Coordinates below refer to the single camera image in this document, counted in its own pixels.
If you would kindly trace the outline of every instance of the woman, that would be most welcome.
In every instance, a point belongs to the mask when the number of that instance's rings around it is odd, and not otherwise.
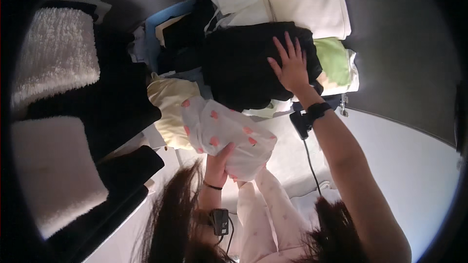
[[[303,108],[323,103],[308,83],[305,54],[298,39],[294,47],[289,34],[285,32],[284,36],[287,50],[273,38],[283,64],[280,67],[268,58],[273,71]],[[332,110],[314,121],[313,130],[342,202],[330,205],[320,198],[316,202],[320,230],[312,230],[293,208],[278,180],[262,170],[255,181],[272,217],[276,246],[253,185],[238,182],[238,215],[244,227],[241,262],[411,262],[408,241],[353,135]],[[219,188],[226,182],[225,162],[234,147],[231,143],[218,156],[208,156],[204,182],[198,179],[195,195],[191,181],[200,176],[198,164],[179,171],[169,182],[145,232],[143,262],[232,261],[215,246],[218,237],[211,227],[199,223],[199,217],[220,208]]]

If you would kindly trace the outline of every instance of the metal latch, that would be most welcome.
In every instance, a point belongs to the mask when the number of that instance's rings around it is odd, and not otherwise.
[[[346,104],[348,103],[348,96],[346,93],[341,94],[341,102],[340,102],[340,114],[343,117],[349,117],[348,112],[346,111]]]

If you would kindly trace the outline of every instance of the green towel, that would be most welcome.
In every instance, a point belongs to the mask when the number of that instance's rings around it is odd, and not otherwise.
[[[330,83],[346,86],[351,83],[348,57],[343,44],[337,38],[313,39],[317,56]]]

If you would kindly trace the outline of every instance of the black cable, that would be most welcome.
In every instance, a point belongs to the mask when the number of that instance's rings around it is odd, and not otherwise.
[[[307,148],[307,143],[306,143],[306,141],[303,140],[303,142],[304,142],[304,146],[306,147],[307,159],[309,160],[310,170],[312,171],[313,178],[315,179],[315,183],[317,184],[317,190],[319,191],[319,195],[321,196],[321,195],[322,195],[322,192],[320,192],[319,181],[317,181],[317,177],[315,176],[315,172],[313,171],[313,168],[312,168],[312,163],[310,162],[309,149]]]
[[[215,246],[218,246],[219,243],[221,243],[221,241],[223,240],[224,236],[222,235],[221,238],[219,239],[219,241],[215,244]]]
[[[229,216],[228,216],[228,218],[229,218],[229,221],[231,222],[233,230],[231,231],[231,238],[229,239],[229,244],[227,245],[226,254],[229,252],[229,248],[231,247],[231,241],[233,240],[233,235],[234,235],[234,223],[233,223],[232,219]]]

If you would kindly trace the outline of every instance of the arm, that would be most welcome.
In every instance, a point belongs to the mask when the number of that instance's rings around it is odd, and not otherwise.
[[[209,185],[222,188],[227,180],[225,165],[228,157],[232,154],[234,143],[229,143],[217,156],[208,155],[206,159],[205,182]],[[221,190],[202,185],[198,195],[198,209],[209,213],[212,209],[221,208]],[[216,244],[218,237],[214,235],[211,226],[201,226],[202,239],[206,243]]]
[[[323,103],[308,84],[306,59],[296,39],[296,48],[286,33],[289,55],[278,39],[283,68],[269,58],[284,87],[294,93],[303,108]],[[332,110],[315,120],[313,130],[330,165],[332,177],[353,219],[356,231],[371,262],[411,262],[409,243],[387,201],[372,177],[366,157],[348,128]]]

